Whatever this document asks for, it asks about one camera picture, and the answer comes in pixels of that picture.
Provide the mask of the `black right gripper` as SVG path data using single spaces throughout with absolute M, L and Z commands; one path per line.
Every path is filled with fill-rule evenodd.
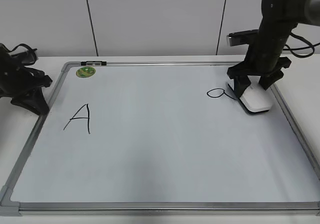
M 280 57 L 267 48 L 265 52 L 257 49 L 258 45 L 252 43 L 248 46 L 245 58 L 242 62 L 229 67 L 227 75 L 233 79 L 233 93 L 239 99 L 245 90 L 251 85 L 248 76 L 260 76 L 258 84 L 267 90 L 272 84 L 282 79 L 282 68 L 289 68 L 292 61 L 288 57 Z

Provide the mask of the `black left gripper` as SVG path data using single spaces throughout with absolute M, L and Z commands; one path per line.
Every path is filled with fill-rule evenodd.
M 36 115 L 47 115 L 50 108 L 42 87 L 53 80 L 44 71 L 32 68 L 38 60 L 37 49 L 20 43 L 13 49 L 0 44 L 0 96 L 11 97 L 12 105 Z

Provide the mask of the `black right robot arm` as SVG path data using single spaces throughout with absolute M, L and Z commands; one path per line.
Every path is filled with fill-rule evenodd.
M 298 24 L 319 26 L 320 0 L 262 0 L 262 20 L 258 29 L 230 33 L 229 45 L 248 45 L 242 62 L 228 68 L 233 80 L 233 93 L 240 98 L 251 85 L 250 76 L 259 77 L 259 85 L 267 90 L 280 80 L 291 65 L 291 60 L 281 54 L 289 37 L 312 44 L 293 34 Z

